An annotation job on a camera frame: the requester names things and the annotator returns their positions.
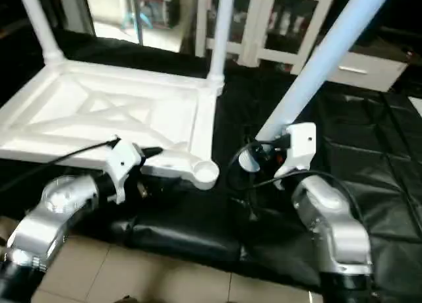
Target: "tile floor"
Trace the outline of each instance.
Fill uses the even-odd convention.
[[[320,303],[315,294],[195,263],[71,236],[33,303]]]

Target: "silver robotic arm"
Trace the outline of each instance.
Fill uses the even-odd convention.
[[[274,178],[309,169],[316,151],[316,128],[313,123],[294,122],[385,1],[349,1],[255,136],[257,142],[266,144],[290,137],[284,163],[275,173],[267,171],[272,172]],[[252,147],[241,153],[239,164],[245,171],[255,173],[265,169],[269,152],[267,145]],[[286,185],[284,180],[274,184],[279,189]],[[351,215],[347,198],[322,178],[310,174],[299,177],[289,189],[294,191],[292,203],[300,219],[313,234],[325,301],[368,302],[372,274],[369,236],[363,224]]]
[[[7,243],[0,270],[0,298],[29,302],[66,237],[81,219],[107,202],[125,201],[125,181],[161,148],[140,150],[117,140],[99,176],[64,176],[51,181],[39,204],[19,223]]]

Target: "white pole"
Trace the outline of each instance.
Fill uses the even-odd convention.
[[[224,63],[226,62],[226,48],[233,15],[233,3],[234,0],[219,0],[218,2],[217,24],[214,33],[215,45],[212,52],[210,72],[208,73],[208,79],[211,80],[224,80]]]
[[[294,123],[385,1],[349,1],[305,68],[257,134],[257,140],[273,140],[280,135],[283,127]],[[248,152],[242,153],[239,162],[245,170],[259,169]]]
[[[42,48],[44,63],[60,62],[64,59],[63,52],[59,49],[54,39],[53,32],[49,27],[47,18],[42,10],[39,0],[22,0],[26,13],[37,35]]]

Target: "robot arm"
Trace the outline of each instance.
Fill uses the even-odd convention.
[[[370,302],[369,236],[346,197],[321,177],[309,176],[299,181],[291,201],[313,234],[324,301]]]
[[[130,142],[118,140],[103,174],[64,176],[51,181],[39,204],[19,223],[7,243],[0,270],[0,298],[29,301],[69,230],[102,204],[124,202],[129,174],[139,170],[147,157],[160,152],[161,148],[140,150]]]

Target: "wall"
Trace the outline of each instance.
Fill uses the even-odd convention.
[[[88,0],[92,18],[120,25],[126,13],[125,0]]]

